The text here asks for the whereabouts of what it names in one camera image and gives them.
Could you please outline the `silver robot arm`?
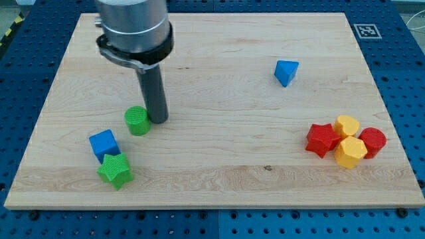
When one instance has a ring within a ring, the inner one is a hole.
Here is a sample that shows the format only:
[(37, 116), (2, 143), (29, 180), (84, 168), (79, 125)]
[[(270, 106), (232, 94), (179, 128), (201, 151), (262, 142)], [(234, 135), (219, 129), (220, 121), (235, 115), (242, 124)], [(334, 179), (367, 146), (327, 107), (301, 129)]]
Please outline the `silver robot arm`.
[(138, 74), (159, 74), (159, 63), (174, 45), (173, 26), (165, 0), (95, 0), (104, 34), (100, 54)]

